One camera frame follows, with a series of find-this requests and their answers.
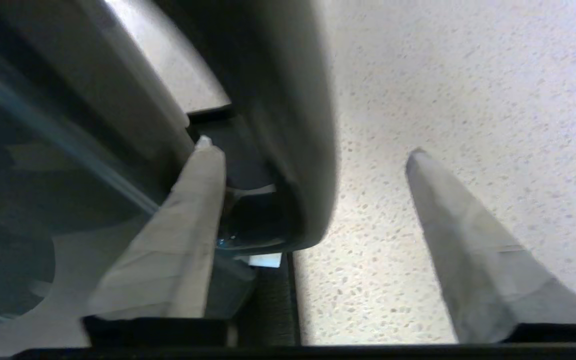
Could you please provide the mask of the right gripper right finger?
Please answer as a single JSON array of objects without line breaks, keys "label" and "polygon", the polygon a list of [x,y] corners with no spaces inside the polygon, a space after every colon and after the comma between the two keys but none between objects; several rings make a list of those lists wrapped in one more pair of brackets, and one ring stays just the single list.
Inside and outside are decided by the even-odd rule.
[{"label": "right gripper right finger", "polygon": [[422,148],[406,178],[459,343],[576,343],[576,292],[466,185]]}]

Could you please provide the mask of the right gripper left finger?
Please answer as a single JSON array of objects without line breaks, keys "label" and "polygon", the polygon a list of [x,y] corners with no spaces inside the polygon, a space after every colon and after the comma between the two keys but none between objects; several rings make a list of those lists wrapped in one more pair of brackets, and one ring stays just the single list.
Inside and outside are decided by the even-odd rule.
[{"label": "right gripper left finger", "polygon": [[100,279],[89,312],[202,318],[225,196],[226,157],[201,136],[167,199]]}]

